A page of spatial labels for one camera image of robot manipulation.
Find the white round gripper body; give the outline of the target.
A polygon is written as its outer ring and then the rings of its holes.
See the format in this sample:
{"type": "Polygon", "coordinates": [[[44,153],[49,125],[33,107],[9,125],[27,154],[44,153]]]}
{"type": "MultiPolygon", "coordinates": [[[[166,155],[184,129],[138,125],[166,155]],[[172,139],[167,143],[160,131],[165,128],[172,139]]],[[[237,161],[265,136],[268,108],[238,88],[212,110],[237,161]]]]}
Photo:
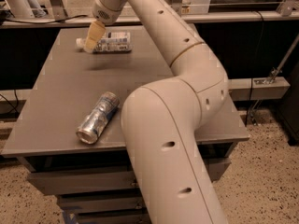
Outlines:
{"type": "Polygon", "coordinates": [[[93,0],[93,16],[104,25],[113,24],[120,16],[126,0],[93,0]]]}

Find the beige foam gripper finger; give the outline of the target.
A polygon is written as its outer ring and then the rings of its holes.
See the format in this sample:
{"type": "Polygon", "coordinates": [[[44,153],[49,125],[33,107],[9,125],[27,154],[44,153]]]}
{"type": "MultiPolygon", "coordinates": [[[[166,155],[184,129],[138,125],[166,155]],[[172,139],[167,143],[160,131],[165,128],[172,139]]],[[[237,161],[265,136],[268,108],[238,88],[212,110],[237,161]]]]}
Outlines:
{"type": "Polygon", "coordinates": [[[101,21],[93,21],[89,27],[83,49],[92,53],[105,32],[106,27],[101,21]]]}

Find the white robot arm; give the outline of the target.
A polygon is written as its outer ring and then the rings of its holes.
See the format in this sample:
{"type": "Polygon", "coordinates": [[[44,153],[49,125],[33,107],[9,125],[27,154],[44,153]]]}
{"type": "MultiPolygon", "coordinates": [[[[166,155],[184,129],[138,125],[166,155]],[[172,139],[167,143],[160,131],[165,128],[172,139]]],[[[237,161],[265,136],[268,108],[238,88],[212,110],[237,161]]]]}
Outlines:
{"type": "Polygon", "coordinates": [[[94,0],[85,45],[92,51],[125,4],[173,76],[133,91],[121,127],[152,224],[228,224],[200,156],[195,132],[228,96],[228,77],[206,42],[164,0],[94,0]]]}

